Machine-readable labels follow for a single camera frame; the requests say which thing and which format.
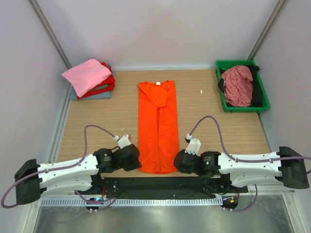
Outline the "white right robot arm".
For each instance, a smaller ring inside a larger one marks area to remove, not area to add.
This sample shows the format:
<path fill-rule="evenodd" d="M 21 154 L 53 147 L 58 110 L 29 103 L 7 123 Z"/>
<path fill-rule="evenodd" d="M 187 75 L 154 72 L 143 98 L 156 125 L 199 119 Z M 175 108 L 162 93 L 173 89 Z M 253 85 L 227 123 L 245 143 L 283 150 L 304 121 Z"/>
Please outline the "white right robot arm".
<path fill-rule="evenodd" d="M 201 155 L 181 150 L 174 159 L 174 166 L 181 173 L 196 174 L 219 179 L 219 187 L 230 192 L 235 187 L 281 182 L 286 188 L 308 189 L 309 180 L 306 158 L 289 147 L 257 155 L 230 155 L 206 151 Z"/>

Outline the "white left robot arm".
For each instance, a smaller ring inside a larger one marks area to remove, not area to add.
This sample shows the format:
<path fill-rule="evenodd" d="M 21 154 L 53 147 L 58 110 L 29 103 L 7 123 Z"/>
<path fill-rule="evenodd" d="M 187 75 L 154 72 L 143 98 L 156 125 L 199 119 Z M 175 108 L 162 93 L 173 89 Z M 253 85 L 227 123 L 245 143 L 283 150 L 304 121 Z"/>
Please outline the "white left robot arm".
<path fill-rule="evenodd" d="M 99 149 L 79 159 L 53 164 L 38 164 L 36 159 L 26 161 L 15 173 L 15 192 L 18 205 L 32 203 L 47 194 L 69 191 L 102 191 L 102 173 L 118 169 L 131 171 L 141 166 L 138 148 L 130 144 L 123 148 Z"/>

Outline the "orange t shirt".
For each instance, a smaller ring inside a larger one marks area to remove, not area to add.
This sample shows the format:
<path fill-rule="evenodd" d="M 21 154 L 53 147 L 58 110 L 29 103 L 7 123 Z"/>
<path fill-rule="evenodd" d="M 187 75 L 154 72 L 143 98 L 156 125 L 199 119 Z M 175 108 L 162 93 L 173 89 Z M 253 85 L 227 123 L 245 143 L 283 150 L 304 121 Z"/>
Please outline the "orange t shirt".
<path fill-rule="evenodd" d="M 174 81 L 138 84 L 138 149 L 140 171 L 168 174 L 179 152 L 177 98 Z"/>

